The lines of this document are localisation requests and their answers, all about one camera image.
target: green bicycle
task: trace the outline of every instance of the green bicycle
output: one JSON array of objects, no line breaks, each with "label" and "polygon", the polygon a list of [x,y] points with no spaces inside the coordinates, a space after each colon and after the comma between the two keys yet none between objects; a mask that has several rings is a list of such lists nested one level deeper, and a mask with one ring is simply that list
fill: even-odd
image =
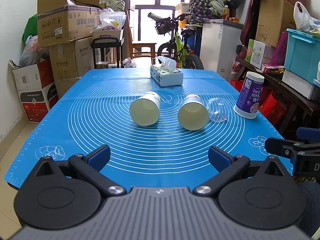
[{"label": "green bicycle", "polygon": [[159,35],[164,35],[170,31],[174,32],[173,38],[158,49],[158,56],[170,57],[179,63],[179,68],[188,69],[204,69],[200,58],[191,54],[191,50],[188,47],[188,38],[192,35],[196,35],[197,31],[195,28],[182,28],[181,36],[178,32],[179,21],[183,21],[188,14],[183,13],[176,18],[171,19],[161,18],[153,13],[149,13],[148,17],[156,21],[156,30]]}]

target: orange bottle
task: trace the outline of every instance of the orange bottle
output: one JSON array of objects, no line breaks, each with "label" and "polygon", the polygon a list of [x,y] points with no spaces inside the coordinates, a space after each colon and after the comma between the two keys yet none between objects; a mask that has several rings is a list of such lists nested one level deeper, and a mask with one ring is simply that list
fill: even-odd
[{"label": "orange bottle", "polygon": [[225,5],[223,9],[222,19],[229,20],[229,8],[228,5]]}]

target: teal storage box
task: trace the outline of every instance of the teal storage box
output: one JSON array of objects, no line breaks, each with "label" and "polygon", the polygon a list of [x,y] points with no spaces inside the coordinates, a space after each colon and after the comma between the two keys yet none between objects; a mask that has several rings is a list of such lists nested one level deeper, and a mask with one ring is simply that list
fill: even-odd
[{"label": "teal storage box", "polygon": [[320,38],[287,29],[288,45],[284,68],[313,84],[320,61]]}]

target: green bag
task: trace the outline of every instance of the green bag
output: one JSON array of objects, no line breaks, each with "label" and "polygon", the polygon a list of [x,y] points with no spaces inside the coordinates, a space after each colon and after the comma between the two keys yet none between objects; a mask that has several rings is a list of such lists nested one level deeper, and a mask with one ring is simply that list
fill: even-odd
[{"label": "green bag", "polygon": [[38,29],[37,29],[37,14],[33,15],[31,18],[29,18],[27,25],[24,29],[24,33],[22,35],[22,40],[24,43],[26,43],[27,38],[32,35],[36,36],[38,35]]}]

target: wooden chair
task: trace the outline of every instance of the wooden chair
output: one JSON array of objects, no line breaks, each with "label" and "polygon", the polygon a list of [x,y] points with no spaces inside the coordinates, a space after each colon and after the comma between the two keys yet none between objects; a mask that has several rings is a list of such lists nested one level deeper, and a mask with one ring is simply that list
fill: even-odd
[{"label": "wooden chair", "polygon": [[[129,44],[129,57],[151,57],[152,64],[156,63],[155,57],[156,57],[156,42],[142,42],[142,41],[132,41],[132,34],[130,29],[130,22],[128,17],[128,10],[127,10],[127,40]],[[150,48],[150,52],[133,52],[133,49],[141,49],[143,47]]]}]

